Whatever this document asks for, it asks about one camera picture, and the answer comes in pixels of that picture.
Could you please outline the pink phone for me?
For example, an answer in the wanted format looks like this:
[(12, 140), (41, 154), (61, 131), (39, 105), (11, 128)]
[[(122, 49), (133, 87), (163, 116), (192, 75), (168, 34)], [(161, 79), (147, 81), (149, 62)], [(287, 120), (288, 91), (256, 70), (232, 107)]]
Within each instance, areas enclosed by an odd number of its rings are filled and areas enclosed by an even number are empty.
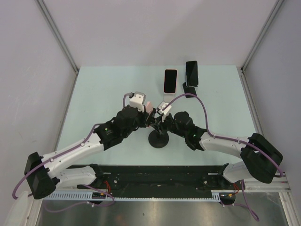
[(148, 127), (149, 126), (149, 121), (150, 121), (150, 116), (151, 116), (151, 113), (152, 113), (152, 109), (153, 109), (153, 107), (152, 107), (152, 103), (151, 103), (151, 101), (148, 101), (147, 103), (146, 103), (146, 106), (145, 106), (145, 111), (146, 111), (146, 113), (148, 114), (147, 115), (147, 118), (146, 118), (146, 126)]

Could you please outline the black round-base phone stand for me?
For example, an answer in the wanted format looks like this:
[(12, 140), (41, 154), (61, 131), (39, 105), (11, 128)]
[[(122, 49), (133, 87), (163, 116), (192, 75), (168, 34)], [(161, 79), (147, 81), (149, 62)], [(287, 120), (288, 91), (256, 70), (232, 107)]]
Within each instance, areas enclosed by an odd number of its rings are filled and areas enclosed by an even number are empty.
[(148, 136), (149, 144), (154, 148), (163, 148), (169, 142), (169, 137), (166, 139), (157, 138), (158, 132), (154, 129)]

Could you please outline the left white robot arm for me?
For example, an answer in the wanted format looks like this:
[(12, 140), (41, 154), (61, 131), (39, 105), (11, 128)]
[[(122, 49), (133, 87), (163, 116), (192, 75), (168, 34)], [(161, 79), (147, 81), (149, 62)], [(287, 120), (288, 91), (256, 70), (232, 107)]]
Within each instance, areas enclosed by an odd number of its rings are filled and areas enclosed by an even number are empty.
[(139, 111), (126, 106), (115, 117), (105, 123), (95, 124), (89, 134), (71, 147), (40, 156), (30, 154), (24, 169), (24, 177), (34, 199), (42, 199), (53, 193), (61, 179), (58, 175), (74, 162), (106, 151), (120, 144), (132, 132), (150, 125), (156, 110)]

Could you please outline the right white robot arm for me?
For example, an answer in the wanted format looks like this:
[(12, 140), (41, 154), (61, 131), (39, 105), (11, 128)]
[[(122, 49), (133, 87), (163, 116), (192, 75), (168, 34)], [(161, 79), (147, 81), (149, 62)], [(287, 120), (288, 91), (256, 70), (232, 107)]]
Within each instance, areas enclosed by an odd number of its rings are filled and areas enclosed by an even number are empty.
[(253, 133), (250, 137), (211, 136), (206, 129), (193, 123), (187, 112), (178, 112), (153, 118), (150, 121), (157, 134), (170, 132), (184, 138), (192, 150), (217, 151), (240, 158), (237, 163), (227, 163), (217, 177), (217, 184), (228, 189), (239, 180), (254, 178), (270, 184), (283, 160), (282, 154), (262, 135)]

